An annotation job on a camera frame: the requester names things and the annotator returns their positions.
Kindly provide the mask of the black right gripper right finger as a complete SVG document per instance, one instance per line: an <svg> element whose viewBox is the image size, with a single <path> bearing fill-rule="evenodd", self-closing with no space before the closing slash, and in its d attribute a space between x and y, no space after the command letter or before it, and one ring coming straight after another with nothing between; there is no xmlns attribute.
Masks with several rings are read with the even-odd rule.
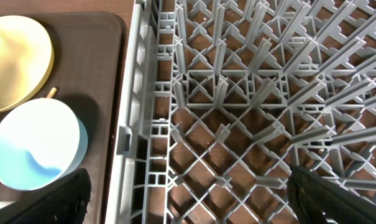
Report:
<svg viewBox="0 0 376 224"><path fill-rule="evenodd" d="M376 223L376 205L305 168L291 170L287 196L299 223Z"/></svg>

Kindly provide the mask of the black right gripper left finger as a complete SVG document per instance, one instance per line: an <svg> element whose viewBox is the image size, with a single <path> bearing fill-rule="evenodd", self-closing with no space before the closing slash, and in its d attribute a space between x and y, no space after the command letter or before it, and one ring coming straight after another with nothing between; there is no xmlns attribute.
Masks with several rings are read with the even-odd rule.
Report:
<svg viewBox="0 0 376 224"><path fill-rule="evenodd" d="M0 224L82 224L91 197L88 171L79 168L0 209Z"/></svg>

